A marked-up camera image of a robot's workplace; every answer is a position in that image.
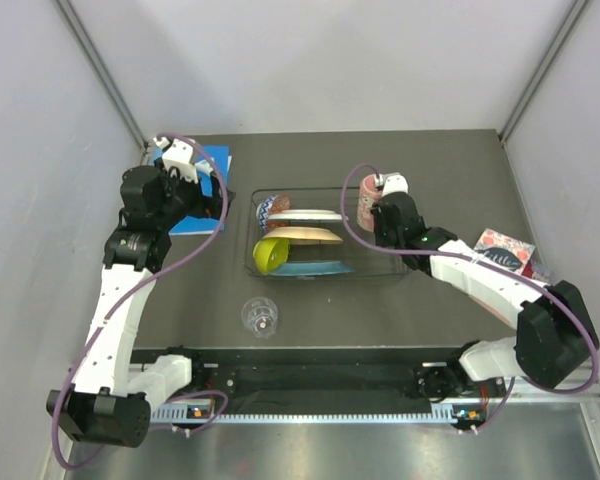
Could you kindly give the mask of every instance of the gray wall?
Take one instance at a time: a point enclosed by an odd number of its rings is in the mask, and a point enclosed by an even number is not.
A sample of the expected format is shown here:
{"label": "gray wall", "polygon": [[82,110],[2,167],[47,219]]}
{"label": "gray wall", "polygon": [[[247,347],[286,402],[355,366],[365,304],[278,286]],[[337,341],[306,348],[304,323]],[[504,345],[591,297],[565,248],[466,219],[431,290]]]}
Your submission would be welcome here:
{"label": "gray wall", "polygon": [[547,263],[583,290],[600,336],[600,0],[509,145]]}
{"label": "gray wall", "polygon": [[497,128],[565,0],[72,0],[145,135]]}
{"label": "gray wall", "polygon": [[0,1],[0,479],[38,478],[139,152],[49,0]]}

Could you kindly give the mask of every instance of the black table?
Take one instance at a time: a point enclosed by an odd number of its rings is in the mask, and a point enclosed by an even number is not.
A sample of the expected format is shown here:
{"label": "black table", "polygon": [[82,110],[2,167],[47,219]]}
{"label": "black table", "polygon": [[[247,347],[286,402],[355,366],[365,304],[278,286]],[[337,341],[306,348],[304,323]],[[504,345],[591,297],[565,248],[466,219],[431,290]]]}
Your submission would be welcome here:
{"label": "black table", "polygon": [[[380,285],[364,280],[271,282],[249,276],[243,266],[254,190],[340,186],[349,170],[362,162],[404,174],[427,224],[445,227],[469,245],[485,227],[530,241],[495,131],[222,135],[197,140],[231,147],[229,187],[236,200],[217,241],[157,283],[136,347],[435,346],[513,335],[464,294],[419,272]],[[186,255],[202,238],[172,241],[166,264]],[[271,298],[280,312],[278,332],[267,340],[255,338],[240,321],[242,306],[256,296]]]}

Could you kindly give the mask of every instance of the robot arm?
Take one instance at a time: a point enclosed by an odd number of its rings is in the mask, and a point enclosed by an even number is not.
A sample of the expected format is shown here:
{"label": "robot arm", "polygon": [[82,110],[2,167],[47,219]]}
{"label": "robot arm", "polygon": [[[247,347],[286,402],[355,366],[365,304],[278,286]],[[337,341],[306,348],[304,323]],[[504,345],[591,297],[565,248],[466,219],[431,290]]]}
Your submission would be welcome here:
{"label": "robot arm", "polygon": [[[427,228],[402,175],[380,176],[376,187],[383,192],[372,208],[376,244],[459,253],[474,259],[466,262],[444,256],[403,256],[411,269],[450,283],[516,330],[515,337],[472,342],[459,349],[451,363],[455,363],[456,376],[461,381],[524,376],[545,388],[554,388],[589,358],[587,345],[571,321],[540,293],[515,278],[478,265],[477,261],[496,264],[474,252],[451,232]],[[565,281],[554,286],[535,283],[567,305],[598,348],[598,337],[579,290]]]}
{"label": "robot arm", "polygon": [[[139,282],[162,269],[171,247],[169,230],[186,216],[219,218],[222,198],[218,180],[209,175],[212,195],[203,195],[197,169],[210,174],[208,164],[194,163],[193,148],[166,138],[156,165],[127,170],[120,193],[124,207],[104,249],[98,305],[89,337],[101,327],[98,341],[75,373],[65,399],[60,426],[74,441],[137,446],[144,439],[149,417],[173,393],[191,382],[191,360],[180,355],[158,358],[129,380],[129,364],[140,317],[155,281],[138,290],[110,319],[105,315]],[[53,412],[59,391],[47,399]]]}

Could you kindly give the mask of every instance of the plate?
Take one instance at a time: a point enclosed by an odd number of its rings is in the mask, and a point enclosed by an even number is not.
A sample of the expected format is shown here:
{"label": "plate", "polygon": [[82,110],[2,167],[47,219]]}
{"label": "plate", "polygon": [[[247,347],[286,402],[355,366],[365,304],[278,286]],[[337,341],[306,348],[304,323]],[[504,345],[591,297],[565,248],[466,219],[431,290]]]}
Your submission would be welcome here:
{"label": "plate", "polygon": [[273,232],[267,233],[264,238],[288,238],[291,240],[321,243],[342,243],[342,239],[335,233],[326,228],[316,227],[278,227]]}
{"label": "plate", "polygon": [[352,273],[354,270],[342,262],[290,262],[283,263],[269,275],[276,277],[303,277]]}
{"label": "plate", "polygon": [[332,210],[285,210],[269,215],[269,220],[313,220],[319,222],[341,222],[342,215]]}

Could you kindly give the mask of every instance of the yellow bowl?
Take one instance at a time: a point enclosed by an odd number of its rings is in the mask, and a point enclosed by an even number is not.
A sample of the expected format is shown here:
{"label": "yellow bowl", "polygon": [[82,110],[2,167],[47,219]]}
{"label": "yellow bowl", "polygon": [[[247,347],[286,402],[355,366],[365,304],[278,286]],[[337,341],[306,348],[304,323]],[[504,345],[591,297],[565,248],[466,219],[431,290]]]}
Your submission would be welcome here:
{"label": "yellow bowl", "polygon": [[253,258],[260,273],[268,274],[289,258],[289,239],[263,238],[253,248]]}

